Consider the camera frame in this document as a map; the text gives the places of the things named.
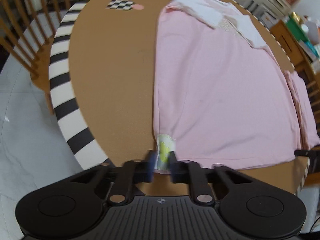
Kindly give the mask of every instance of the logo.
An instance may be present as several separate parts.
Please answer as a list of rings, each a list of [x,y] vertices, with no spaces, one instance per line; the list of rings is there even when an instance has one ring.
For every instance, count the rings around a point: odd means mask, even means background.
[[[158,202],[159,204],[163,204],[163,203],[166,203],[167,201],[166,201],[165,199],[163,199],[163,198],[159,198],[159,199],[157,200],[157,202]]]

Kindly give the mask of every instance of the metal screw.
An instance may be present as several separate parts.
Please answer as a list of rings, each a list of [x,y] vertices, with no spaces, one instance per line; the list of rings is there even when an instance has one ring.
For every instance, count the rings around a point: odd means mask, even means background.
[[[121,203],[125,200],[125,197],[122,195],[112,195],[110,200],[114,203]]]
[[[208,203],[212,200],[212,197],[209,195],[199,195],[197,197],[197,200],[203,203]]]

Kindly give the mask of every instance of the clothing label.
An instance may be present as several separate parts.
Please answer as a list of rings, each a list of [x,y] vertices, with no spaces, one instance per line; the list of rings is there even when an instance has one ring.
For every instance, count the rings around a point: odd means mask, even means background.
[[[176,142],[169,135],[159,134],[157,137],[158,159],[155,169],[161,171],[168,170],[168,158],[172,151],[175,151]]]

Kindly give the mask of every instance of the pink sticker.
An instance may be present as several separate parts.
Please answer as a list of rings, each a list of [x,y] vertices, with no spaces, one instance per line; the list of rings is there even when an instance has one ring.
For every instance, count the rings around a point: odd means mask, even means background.
[[[135,9],[135,10],[143,10],[144,9],[144,6],[141,5],[141,4],[133,4],[131,5],[132,9]]]

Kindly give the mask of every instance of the checkered pattern sticker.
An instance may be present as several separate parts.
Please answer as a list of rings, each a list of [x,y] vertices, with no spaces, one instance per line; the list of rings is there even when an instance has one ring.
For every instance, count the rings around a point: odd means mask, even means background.
[[[106,7],[107,9],[116,9],[116,10],[131,10],[134,1],[130,0],[111,0],[111,2]]]

